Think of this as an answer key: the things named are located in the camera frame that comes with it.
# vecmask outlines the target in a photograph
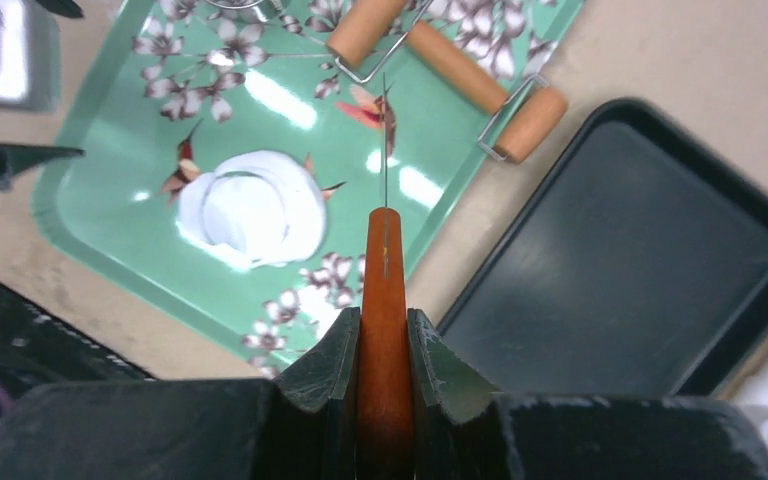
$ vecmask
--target hummingbird print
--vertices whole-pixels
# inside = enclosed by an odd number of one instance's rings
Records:
[[[158,192],[159,195],[168,193],[168,203],[170,204],[177,200],[181,190],[183,190],[184,187],[195,181],[195,179],[202,174],[201,169],[198,167],[198,165],[196,165],[193,159],[193,135],[196,133],[199,125],[201,125],[201,122],[202,121],[199,120],[198,123],[196,123],[196,125],[190,131],[190,134],[187,135],[187,138],[178,144],[176,149],[178,168],[172,172],[169,177],[166,178],[166,180],[163,182],[163,185],[160,187],[160,191]],[[307,154],[304,168],[310,174],[310,176],[313,177],[313,157],[310,155],[310,153]],[[328,199],[334,195],[334,192],[336,192],[345,184],[346,182],[340,182],[331,187],[322,188],[322,196],[325,198],[325,201],[328,201]]]
[[[387,101],[387,93],[392,86],[386,87],[384,94],[376,97],[360,85],[352,84],[349,93],[357,105],[337,102],[337,108],[361,125],[379,132],[387,131],[387,158],[393,155],[393,149],[396,148],[396,112]]]

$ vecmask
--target black tray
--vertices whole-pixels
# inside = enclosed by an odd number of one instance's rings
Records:
[[[652,107],[584,123],[440,324],[515,393],[716,393],[768,333],[768,197]]]

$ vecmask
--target wooden roller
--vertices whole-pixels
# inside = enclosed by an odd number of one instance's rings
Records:
[[[358,358],[358,480],[412,480],[413,397],[399,214],[369,215]]]
[[[351,68],[360,67],[406,4],[407,0],[356,1],[325,45]]]
[[[411,29],[407,43],[485,113],[498,112],[507,101],[508,92],[499,82],[425,21]],[[512,163],[522,163],[555,128],[567,106],[564,96],[554,88],[538,89],[508,122],[493,149]]]

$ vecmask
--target tray rim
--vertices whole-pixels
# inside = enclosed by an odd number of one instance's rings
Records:
[[[505,233],[501,236],[499,241],[494,245],[490,253],[482,261],[481,265],[475,271],[470,278],[466,286],[456,297],[455,301],[443,315],[440,323],[437,326],[437,330],[440,336],[445,340],[446,331],[451,328],[456,316],[460,310],[464,307],[466,302],[472,296],[473,292],[481,283],[484,278],[490,273],[490,270],[494,265],[501,260],[505,250],[509,244],[516,238],[516,230],[527,221],[528,216],[540,203],[540,200],[546,195],[548,190],[552,187],[558,176],[563,173],[563,170],[569,164],[573,157],[575,157],[582,143],[587,139],[590,133],[595,127],[602,122],[606,121],[604,117],[610,115],[613,111],[618,109],[632,109],[636,114],[645,115],[649,117],[651,121],[655,121],[659,124],[660,128],[668,132],[669,135],[677,138],[685,147],[692,149],[697,157],[704,158],[705,167],[710,167],[716,170],[716,174],[720,175],[722,179],[732,188],[740,189],[743,192],[743,197],[750,199],[752,202],[760,205],[760,207],[768,214],[768,193],[766,193],[759,185],[751,181],[750,179],[742,176],[738,173],[736,168],[729,164],[724,157],[719,155],[715,150],[709,147],[707,144],[696,138],[689,131],[682,128],[681,124],[667,115],[663,110],[656,107],[654,104],[648,102],[645,99],[633,96],[618,97],[609,100],[590,113],[584,122],[579,127],[578,131],[570,140],[569,144],[564,148],[563,152],[558,156],[558,160],[554,163],[549,172],[543,177],[539,185],[535,189],[534,193],[526,200],[523,207],[517,213],[517,215],[511,220],[510,225],[505,230]],[[734,204],[732,198],[728,198],[729,202]],[[738,205],[741,210],[745,211],[743,206]],[[750,216],[761,223],[768,229],[767,219],[759,218],[758,215]],[[724,333],[708,345],[707,349],[700,352],[700,356],[696,364],[691,368],[690,374],[684,378],[678,380],[673,390],[665,392],[665,394],[679,394],[679,395],[719,395],[726,387],[729,386],[731,380],[738,374],[740,369],[746,364],[749,358],[755,353],[756,350],[764,343],[768,338],[768,321],[765,322],[763,328],[754,335],[754,338],[748,342],[746,348],[737,355],[734,363],[728,368],[720,368],[721,375],[714,375],[717,377],[715,380],[709,378],[699,378],[703,374],[709,374],[709,370],[717,370],[717,365],[713,365],[712,353],[716,353],[715,349],[721,347],[723,339],[728,335],[728,332],[733,329],[734,325],[746,315],[747,311],[751,312],[751,309],[757,308],[759,298],[765,293],[768,294],[768,282],[763,288],[755,294],[751,301],[747,302],[739,314],[736,315],[732,323],[725,329]]]
[[[566,35],[586,2],[585,0],[570,0],[570,3],[573,4],[568,7],[571,9],[571,15],[568,18],[558,18],[550,24],[552,28],[559,29],[561,37]],[[125,45],[131,43],[131,35],[139,30],[140,25],[143,25],[146,16],[149,15],[155,4],[155,1],[125,0],[123,2],[119,15],[105,36],[75,94],[73,103],[55,138],[55,145],[80,145],[86,139],[100,104],[82,101],[82,99],[86,99],[90,95],[99,98],[105,98],[109,95],[113,82],[105,80],[113,79],[115,75],[112,75],[108,71],[109,69],[105,68],[105,65],[110,62],[111,57],[116,54],[118,49],[125,49]],[[443,202],[448,205],[447,208],[441,209],[440,221],[432,222],[433,225],[430,222],[425,222],[420,229],[417,240],[408,246],[404,252],[407,278],[410,278],[415,271],[454,209],[455,204],[472,183],[485,161],[487,161],[486,155],[476,155],[474,162],[467,160],[458,167],[457,173],[438,201],[438,205]],[[135,298],[152,305],[188,329],[207,337],[209,341],[229,350],[238,358],[247,358],[239,351],[240,335],[238,332],[225,327],[196,305],[175,297],[139,272],[127,268],[115,258],[96,250],[72,234],[57,211],[56,201],[56,192],[59,190],[62,179],[69,174],[69,171],[69,161],[52,162],[45,165],[31,194],[32,217],[37,229],[46,241],[72,260],[88,267],[95,274],[116,284]],[[277,358],[278,362],[282,364],[282,368],[289,365],[288,362],[280,357],[275,357],[273,354],[270,354],[270,357]]]

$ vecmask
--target stove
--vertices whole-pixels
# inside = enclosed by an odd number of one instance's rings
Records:
[[[0,418],[40,384],[151,378],[0,283]]]

